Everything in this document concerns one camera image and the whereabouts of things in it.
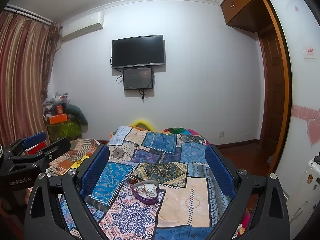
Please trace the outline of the purple heart jewelry tin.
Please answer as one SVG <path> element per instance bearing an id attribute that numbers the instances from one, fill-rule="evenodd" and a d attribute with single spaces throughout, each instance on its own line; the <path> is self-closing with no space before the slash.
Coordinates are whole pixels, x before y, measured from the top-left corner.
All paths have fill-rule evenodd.
<path id="1" fill-rule="evenodd" d="M 159 183 L 155 180 L 140 180 L 130 185 L 133 196 L 143 204 L 157 203 Z"/>

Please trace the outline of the orange box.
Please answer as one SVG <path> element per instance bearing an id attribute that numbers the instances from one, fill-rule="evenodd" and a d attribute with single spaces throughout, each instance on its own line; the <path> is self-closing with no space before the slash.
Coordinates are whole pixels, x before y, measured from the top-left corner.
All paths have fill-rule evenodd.
<path id="1" fill-rule="evenodd" d="M 49 123 L 51 125 L 59 124 L 59 123 L 65 122 L 67 120 L 68 120 L 68 118 L 67 118 L 66 114 L 60 114 L 60 115 L 55 115 L 55 116 L 49 117 Z"/>

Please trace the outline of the dark green round cushion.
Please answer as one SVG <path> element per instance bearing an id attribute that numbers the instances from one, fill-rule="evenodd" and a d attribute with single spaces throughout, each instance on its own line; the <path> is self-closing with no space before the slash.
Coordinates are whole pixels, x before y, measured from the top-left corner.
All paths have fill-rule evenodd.
<path id="1" fill-rule="evenodd" d="M 76 121 L 80 124 L 83 133 L 88 131 L 88 121 L 78 106 L 72 104 L 65 105 L 65 113 L 74 116 Z"/>

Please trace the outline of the striped red curtain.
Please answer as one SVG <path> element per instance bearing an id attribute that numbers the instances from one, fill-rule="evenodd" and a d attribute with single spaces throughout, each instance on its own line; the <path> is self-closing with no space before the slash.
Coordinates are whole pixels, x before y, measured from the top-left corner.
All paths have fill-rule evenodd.
<path id="1" fill-rule="evenodd" d="M 1 12 L 1 145 L 46 131 L 42 104 L 60 25 Z"/>

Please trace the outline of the patchwork bed quilt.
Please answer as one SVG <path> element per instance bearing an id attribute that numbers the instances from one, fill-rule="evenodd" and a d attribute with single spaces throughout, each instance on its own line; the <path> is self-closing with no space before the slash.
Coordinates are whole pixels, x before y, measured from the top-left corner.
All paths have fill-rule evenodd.
<path id="1" fill-rule="evenodd" d="M 150 132 L 120 126 L 109 160 L 85 201 L 108 239 L 206 239 L 231 199 L 206 162 L 209 142 L 185 128 Z M 140 180 L 159 183 L 156 204 L 132 194 Z"/>

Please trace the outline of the yellow pillow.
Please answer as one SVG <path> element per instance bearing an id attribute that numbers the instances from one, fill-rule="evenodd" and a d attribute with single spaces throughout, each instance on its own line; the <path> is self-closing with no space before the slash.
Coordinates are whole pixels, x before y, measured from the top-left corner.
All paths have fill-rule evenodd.
<path id="1" fill-rule="evenodd" d="M 147 130 L 150 132 L 155 131 L 154 127 L 148 121 L 146 121 L 144 119 L 134 121 L 130 126 L 135 127 L 136 129 L 140 129 L 140 130 Z"/>

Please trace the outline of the wooden door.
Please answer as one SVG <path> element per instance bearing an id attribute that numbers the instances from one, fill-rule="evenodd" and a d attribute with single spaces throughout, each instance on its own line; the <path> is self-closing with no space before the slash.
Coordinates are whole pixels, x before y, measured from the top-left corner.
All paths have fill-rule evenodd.
<path id="1" fill-rule="evenodd" d="M 270 25 L 258 32 L 264 67 L 265 102 L 260 146 L 274 173 L 283 155 L 288 130 L 289 76 L 283 40 Z"/>

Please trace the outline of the white air conditioner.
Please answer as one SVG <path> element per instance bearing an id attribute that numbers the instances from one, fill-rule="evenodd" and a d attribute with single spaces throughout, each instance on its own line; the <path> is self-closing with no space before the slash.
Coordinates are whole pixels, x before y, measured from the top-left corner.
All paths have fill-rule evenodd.
<path id="1" fill-rule="evenodd" d="M 64 25 L 62 28 L 62 40 L 70 41 L 80 36 L 103 29 L 104 15 L 95 12 Z"/>

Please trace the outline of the white wardrobe sliding door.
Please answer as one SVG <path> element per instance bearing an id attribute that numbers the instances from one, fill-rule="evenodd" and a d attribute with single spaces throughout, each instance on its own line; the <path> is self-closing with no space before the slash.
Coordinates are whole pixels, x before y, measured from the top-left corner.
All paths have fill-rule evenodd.
<path id="1" fill-rule="evenodd" d="M 270 0 L 284 33 L 292 76 L 287 139 L 276 173 L 291 196 L 319 154 L 319 23 L 305 0 Z"/>

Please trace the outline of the wooden upper cabinet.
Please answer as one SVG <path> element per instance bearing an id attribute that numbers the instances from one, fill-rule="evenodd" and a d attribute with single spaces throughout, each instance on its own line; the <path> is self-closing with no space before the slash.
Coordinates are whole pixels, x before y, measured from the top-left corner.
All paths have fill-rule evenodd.
<path id="1" fill-rule="evenodd" d="M 264 29 L 279 30 L 268 0 L 224 0 L 221 9 L 228 26 L 256 33 Z"/>

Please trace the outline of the small black wall monitor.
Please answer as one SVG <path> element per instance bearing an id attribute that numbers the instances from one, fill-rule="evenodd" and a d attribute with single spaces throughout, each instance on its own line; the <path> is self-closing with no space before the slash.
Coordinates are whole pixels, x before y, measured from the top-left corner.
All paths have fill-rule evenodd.
<path id="1" fill-rule="evenodd" d="M 137 67 L 123 70 L 124 90 L 153 89 L 153 68 Z"/>

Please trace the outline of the black wall television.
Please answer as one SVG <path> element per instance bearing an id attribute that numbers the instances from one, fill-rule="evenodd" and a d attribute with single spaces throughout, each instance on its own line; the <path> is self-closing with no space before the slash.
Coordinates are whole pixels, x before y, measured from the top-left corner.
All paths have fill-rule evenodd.
<path id="1" fill-rule="evenodd" d="M 163 35 L 128 37 L 112 41 L 112 69 L 164 64 Z"/>

